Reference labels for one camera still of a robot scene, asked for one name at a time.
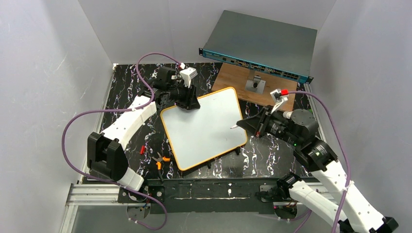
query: red connector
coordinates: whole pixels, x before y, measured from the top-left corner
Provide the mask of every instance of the red connector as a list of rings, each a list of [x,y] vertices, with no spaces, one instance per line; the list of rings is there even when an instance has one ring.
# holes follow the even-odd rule
[[[289,94],[289,91],[286,89],[280,91],[281,96],[287,96],[288,94]]]
[[[143,154],[143,153],[144,153],[144,149],[145,149],[145,147],[144,147],[144,145],[143,145],[142,148],[140,149],[140,154]]]

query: table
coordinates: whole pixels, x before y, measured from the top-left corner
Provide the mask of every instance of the table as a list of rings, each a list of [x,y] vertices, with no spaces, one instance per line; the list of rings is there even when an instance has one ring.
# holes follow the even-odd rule
[[[163,65],[175,67],[175,64]],[[198,70],[198,76],[192,80],[192,83],[197,86],[197,95],[202,96],[210,93],[222,64],[187,63],[187,65]],[[156,77],[160,66],[162,64],[140,65],[139,70],[143,77],[152,79]],[[142,85],[135,73],[135,65],[118,65],[111,83],[106,108],[128,107]],[[297,83],[296,90],[305,89],[303,85]],[[243,118],[253,116],[262,107],[243,100],[239,100],[239,102]],[[292,148],[285,142],[270,135],[258,139],[250,134],[247,135],[248,142],[241,149],[240,155],[231,152],[217,157],[212,162],[211,169],[208,169],[206,165],[200,165],[184,172],[178,170],[160,119],[161,110],[172,105],[173,103],[168,103],[162,106],[161,109],[158,109],[157,113],[149,118],[145,125],[136,132],[125,149],[130,167],[143,176],[144,179],[157,179],[156,162],[150,157],[157,152],[172,158],[162,168],[165,180],[280,178],[289,171],[302,177],[309,175],[293,157]],[[293,108],[310,109],[308,98],[296,94]],[[119,113],[104,114],[101,129],[107,128],[119,116]],[[146,152],[140,155],[139,152],[142,145],[145,145]],[[101,177],[101,175],[93,171],[91,174]],[[133,202],[133,200],[129,199],[128,195],[124,195],[121,191],[119,202],[129,201]]]

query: pliers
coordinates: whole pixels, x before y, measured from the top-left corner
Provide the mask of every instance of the pliers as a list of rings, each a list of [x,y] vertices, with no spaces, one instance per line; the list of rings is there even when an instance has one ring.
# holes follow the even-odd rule
[[[158,158],[152,156],[152,159],[156,161],[156,165],[157,165],[157,173],[159,175],[159,179],[160,181],[163,182],[163,177],[162,177],[162,161],[165,162],[169,162],[170,158],[166,158],[165,156],[162,157],[162,155],[160,155],[160,153],[158,152],[157,155],[159,156]]]

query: metal bracket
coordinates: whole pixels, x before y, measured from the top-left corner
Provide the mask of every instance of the metal bracket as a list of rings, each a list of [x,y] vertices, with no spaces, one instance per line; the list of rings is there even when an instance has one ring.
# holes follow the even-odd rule
[[[265,84],[266,81],[262,80],[262,78],[259,75],[255,75],[254,70],[249,70],[249,76],[246,81],[245,90],[263,94]]]

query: wooden board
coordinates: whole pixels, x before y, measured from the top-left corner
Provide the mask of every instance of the wooden board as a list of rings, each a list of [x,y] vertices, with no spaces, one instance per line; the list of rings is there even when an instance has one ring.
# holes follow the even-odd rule
[[[263,94],[245,90],[249,69],[223,63],[219,71],[218,77],[212,87],[212,91],[218,91],[226,87],[233,87],[236,90],[238,99],[252,103],[257,103],[263,106],[274,105],[270,92],[275,89],[296,90],[297,82],[287,79],[282,79],[270,74],[265,74],[256,71],[255,75],[259,75],[262,80],[266,81]],[[289,94],[289,101],[281,108],[283,111],[292,111],[295,94]]]

